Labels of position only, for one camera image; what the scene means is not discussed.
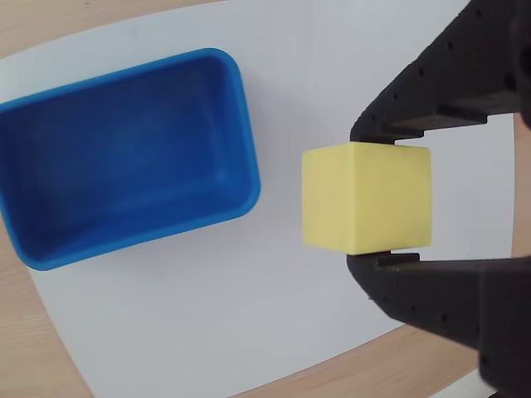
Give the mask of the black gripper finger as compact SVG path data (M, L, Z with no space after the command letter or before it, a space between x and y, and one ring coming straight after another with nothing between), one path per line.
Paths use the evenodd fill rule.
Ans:
M350 255L348 269L390 318L478 352L498 397L530 395L530 258L422 261Z
M360 114L350 138L395 143L514 113L530 122L530 3L471 1Z

